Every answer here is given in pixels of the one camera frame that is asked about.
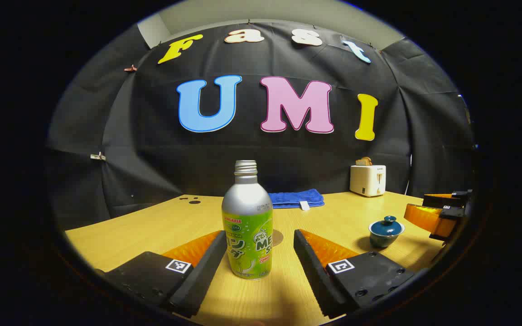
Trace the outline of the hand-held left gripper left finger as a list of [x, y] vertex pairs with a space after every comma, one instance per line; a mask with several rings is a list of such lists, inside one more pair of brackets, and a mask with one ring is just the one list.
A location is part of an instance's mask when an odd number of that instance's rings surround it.
[[149, 306], [191, 318], [199, 311], [226, 250], [226, 233], [218, 230], [166, 253], [145, 251], [109, 272], [96, 272]]

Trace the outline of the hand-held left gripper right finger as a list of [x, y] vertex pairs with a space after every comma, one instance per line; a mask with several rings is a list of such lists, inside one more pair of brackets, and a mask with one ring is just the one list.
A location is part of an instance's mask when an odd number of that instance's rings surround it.
[[294, 250], [324, 316], [367, 314], [418, 274], [383, 254], [357, 254], [306, 230], [294, 232]]

